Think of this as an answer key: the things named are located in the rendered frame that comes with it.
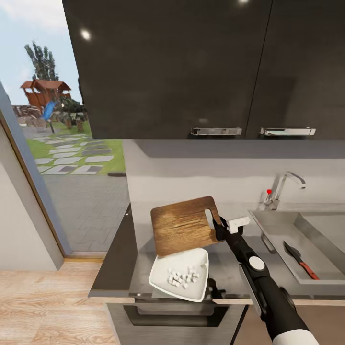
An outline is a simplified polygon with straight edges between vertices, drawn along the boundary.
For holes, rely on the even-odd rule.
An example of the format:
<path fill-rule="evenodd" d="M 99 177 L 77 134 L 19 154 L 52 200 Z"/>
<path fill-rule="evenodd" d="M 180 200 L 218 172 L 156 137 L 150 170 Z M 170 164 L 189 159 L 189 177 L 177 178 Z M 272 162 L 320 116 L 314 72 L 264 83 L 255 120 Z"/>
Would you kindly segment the cutting board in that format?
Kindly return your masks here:
<path fill-rule="evenodd" d="M 211 196 L 191 199 L 151 210 L 157 255 L 189 251 L 219 243 L 216 229 L 211 229 L 205 210 L 223 227 Z"/>

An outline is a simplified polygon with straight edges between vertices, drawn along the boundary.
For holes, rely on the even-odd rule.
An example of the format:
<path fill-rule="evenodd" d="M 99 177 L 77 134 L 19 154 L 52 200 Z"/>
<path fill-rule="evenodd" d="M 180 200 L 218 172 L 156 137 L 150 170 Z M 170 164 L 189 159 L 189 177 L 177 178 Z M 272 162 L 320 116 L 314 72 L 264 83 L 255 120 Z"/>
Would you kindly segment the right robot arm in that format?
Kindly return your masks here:
<path fill-rule="evenodd" d="M 265 321 L 273 345 L 319 345 L 303 319 L 297 314 L 293 299 L 284 287 L 278 287 L 261 257 L 242 237 L 248 216 L 225 220 L 223 227 L 214 218 L 216 239 L 225 240 L 239 263 L 239 272 L 262 321 Z"/>

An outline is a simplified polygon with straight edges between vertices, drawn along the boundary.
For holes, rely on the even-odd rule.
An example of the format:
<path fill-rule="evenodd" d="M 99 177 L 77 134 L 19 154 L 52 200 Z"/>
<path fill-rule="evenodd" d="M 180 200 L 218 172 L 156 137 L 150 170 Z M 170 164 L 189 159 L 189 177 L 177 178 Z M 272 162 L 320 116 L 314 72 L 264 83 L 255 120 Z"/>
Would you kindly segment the parer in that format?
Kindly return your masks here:
<path fill-rule="evenodd" d="M 310 267 L 296 254 L 296 252 L 286 243 L 285 246 L 288 248 L 289 252 L 298 260 L 299 264 L 305 269 L 305 271 L 312 277 L 314 280 L 320 280 L 320 278 L 310 269 Z"/>

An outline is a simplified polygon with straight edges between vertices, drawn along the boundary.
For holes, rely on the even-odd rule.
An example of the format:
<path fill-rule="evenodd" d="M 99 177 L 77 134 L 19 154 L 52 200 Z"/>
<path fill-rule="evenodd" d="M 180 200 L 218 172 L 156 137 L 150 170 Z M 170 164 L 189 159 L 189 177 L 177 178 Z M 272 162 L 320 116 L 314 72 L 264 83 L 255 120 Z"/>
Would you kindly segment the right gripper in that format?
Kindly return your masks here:
<path fill-rule="evenodd" d="M 220 227 L 215 221 L 215 219 L 212 218 L 214 229 L 216 229 L 216 239 L 218 241 L 225 240 L 231 249 L 235 243 L 245 241 L 245 239 L 242 237 L 244 226 L 239 226 L 237 233 L 230 233 L 230 231 L 227 229 L 227 224 L 226 224 L 225 219 L 222 216 L 220 216 L 220 219 L 223 224 L 223 227 Z"/>

